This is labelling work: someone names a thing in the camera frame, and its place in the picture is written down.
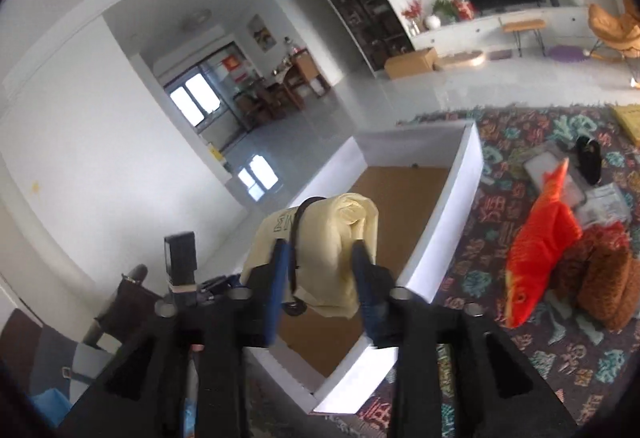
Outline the cream cloth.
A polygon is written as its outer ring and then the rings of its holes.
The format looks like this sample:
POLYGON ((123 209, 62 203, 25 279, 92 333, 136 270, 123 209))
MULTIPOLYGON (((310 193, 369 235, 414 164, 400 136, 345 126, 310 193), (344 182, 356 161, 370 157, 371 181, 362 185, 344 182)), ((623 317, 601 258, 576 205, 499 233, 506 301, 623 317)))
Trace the cream cloth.
POLYGON ((352 275, 352 247, 364 242, 369 255, 378 247, 378 207, 358 193, 345 193, 279 210, 262 221, 241 273, 265 265, 277 239, 295 248, 295 280, 283 299, 295 298, 321 317, 350 319, 359 309, 352 275))

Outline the red fish plush toy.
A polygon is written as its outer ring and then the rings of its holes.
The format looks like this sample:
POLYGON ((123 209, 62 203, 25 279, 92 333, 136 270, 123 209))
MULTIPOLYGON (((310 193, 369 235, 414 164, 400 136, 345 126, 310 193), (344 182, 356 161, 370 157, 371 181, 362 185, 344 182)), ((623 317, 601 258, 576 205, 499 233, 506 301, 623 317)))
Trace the red fish plush toy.
POLYGON ((582 237, 573 210, 562 201, 567 158, 546 176, 506 258, 506 327, 517 328, 544 296, 551 273, 563 254, 582 237))

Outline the grey plastic package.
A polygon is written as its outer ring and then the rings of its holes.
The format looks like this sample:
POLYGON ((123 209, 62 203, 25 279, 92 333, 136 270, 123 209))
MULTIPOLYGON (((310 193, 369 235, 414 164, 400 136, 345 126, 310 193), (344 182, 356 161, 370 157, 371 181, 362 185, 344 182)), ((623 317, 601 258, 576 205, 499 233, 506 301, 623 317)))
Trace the grey plastic package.
MULTIPOLYGON (((563 157, 556 155, 553 151, 543 150, 533 155, 526 156, 523 168, 538 193, 544 188, 546 176, 559 167, 563 157)), ((570 167, 567 167, 562 190, 562 201, 571 209, 582 205, 586 201, 584 188, 574 179, 570 167)))

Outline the silver snack package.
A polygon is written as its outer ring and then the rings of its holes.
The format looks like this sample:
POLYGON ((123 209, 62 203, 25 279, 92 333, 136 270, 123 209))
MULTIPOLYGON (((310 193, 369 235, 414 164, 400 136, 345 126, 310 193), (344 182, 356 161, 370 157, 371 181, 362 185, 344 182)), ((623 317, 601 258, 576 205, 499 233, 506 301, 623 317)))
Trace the silver snack package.
POLYGON ((594 225, 609 227, 617 222, 631 223, 631 211, 622 191, 615 183, 593 187, 586 193, 586 200, 575 210, 575 216, 583 229, 594 225))

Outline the small black pouch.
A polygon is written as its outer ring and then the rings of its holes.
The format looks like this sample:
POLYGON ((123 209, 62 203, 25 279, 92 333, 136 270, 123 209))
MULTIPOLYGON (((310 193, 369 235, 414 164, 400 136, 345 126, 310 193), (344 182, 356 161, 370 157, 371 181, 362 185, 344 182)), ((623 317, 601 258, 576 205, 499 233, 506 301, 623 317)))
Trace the small black pouch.
POLYGON ((578 169, 590 185, 597 185, 602 178, 601 145, 595 138, 581 135, 575 142, 578 169))

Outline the white cardboard storage box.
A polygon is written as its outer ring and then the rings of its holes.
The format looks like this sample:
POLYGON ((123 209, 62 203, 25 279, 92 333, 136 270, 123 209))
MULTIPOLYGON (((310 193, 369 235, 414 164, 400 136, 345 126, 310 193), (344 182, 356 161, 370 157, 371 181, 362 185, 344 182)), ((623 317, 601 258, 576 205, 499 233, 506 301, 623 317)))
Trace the white cardboard storage box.
MULTIPOLYGON (((349 138, 288 204, 358 193, 378 207, 373 262, 427 301, 449 267, 483 170, 472 120, 432 121, 349 138)), ((364 335, 361 317, 284 315, 256 359, 307 414, 354 414, 397 360, 364 335)))

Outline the brown cardboard box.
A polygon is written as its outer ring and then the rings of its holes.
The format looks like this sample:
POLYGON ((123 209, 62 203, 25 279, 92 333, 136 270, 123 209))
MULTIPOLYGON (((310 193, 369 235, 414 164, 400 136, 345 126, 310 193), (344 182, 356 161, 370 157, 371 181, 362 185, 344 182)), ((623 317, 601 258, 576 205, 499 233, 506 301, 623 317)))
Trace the brown cardboard box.
POLYGON ((384 69, 391 80, 433 72, 438 59, 435 49, 424 49, 397 55, 386 60, 384 69))

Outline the colourful woven patterned table cloth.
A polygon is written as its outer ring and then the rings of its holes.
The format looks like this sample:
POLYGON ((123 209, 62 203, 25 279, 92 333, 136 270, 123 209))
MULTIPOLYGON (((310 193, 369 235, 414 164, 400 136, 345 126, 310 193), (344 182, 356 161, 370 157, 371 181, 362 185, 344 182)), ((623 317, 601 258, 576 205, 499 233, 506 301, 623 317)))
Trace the colourful woven patterned table cloth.
POLYGON ((566 161, 544 175, 506 252, 503 321, 434 304, 482 172, 471 120, 360 132, 262 223, 242 276, 278 259, 284 314, 260 360, 304 411, 354 413, 394 373, 393 437, 439 436, 445 403, 459 437, 607 437, 630 426, 638 380, 578 425, 508 336, 582 236, 562 198, 566 161))

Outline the white round vase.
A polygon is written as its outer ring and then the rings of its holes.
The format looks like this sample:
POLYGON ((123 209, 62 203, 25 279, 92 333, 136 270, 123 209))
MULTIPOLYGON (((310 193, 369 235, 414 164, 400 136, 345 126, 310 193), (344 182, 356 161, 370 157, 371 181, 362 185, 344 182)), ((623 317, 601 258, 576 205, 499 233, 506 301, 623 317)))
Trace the white round vase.
POLYGON ((442 27, 442 21, 437 15, 427 16, 424 23, 428 30, 435 30, 442 27))

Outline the red flower bouquet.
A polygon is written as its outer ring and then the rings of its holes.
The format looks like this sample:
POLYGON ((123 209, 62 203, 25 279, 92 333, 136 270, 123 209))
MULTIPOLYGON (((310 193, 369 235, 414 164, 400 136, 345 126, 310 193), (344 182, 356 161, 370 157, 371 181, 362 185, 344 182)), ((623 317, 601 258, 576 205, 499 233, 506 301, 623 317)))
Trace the red flower bouquet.
POLYGON ((407 21, 410 34, 416 36, 425 30, 422 0, 410 0, 401 11, 402 17, 407 21))

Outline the green and red plant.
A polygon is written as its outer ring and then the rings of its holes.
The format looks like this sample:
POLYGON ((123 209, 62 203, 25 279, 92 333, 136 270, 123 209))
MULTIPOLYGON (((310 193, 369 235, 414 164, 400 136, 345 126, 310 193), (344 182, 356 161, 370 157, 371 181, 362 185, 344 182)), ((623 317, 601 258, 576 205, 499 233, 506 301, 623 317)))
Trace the green and red plant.
POLYGON ((475 10, 469 0, 435 0, 432 13, 448 23, 474 20, 475 10))

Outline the purple floor mat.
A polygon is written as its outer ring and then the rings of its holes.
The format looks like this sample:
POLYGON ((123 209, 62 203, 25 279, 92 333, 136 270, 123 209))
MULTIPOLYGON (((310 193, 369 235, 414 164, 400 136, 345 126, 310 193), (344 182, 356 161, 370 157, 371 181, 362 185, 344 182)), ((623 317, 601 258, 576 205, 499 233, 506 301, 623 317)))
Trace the purple floor mat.
POLYGON ((588 60, 590 51, 580 46, 567 46, 567 44, 558 44, 547 50, 547 56, 551 60, 559 63, 580 63, 588 60))

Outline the flat yellow cardboard box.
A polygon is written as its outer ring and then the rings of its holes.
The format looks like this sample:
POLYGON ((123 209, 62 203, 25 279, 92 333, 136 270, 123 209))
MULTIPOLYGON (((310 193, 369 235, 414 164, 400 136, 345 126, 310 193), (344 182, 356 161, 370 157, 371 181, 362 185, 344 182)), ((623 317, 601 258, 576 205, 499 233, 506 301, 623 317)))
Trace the flat yellow cardboard box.
POLYGON ((615 105, 612 112, 634 146, 640 146, 640 105, 615 105))

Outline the white tv cabinet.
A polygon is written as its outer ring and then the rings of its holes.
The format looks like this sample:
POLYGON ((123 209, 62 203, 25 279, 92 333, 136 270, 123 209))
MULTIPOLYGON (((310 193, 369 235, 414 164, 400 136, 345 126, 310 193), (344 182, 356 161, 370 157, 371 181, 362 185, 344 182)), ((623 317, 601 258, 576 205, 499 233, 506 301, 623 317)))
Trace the white tv cabinet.
POLYGON ((440 56, 470 51, 500 51, 552 46, 590 48, 596 35, 588 26, 586 6, 530 8, 487 15, 428 30, 411 38, 416 50, 440 56))

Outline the orange lounge chair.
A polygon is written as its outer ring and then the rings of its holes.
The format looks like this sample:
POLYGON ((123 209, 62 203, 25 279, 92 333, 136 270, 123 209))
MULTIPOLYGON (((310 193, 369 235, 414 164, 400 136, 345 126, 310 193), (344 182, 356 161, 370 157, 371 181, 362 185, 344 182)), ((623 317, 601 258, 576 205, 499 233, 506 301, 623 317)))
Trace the orange lounge chair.
POLYGON ((634 0, 623 0, 624 12, 614 16, 602 6, 590 4, 588 8, 588 26, 597 38, 596 44, 585 50, 585 56, 602 58, 597 49, 607 46, 623 60, 639 57, 639 10, 634 0))

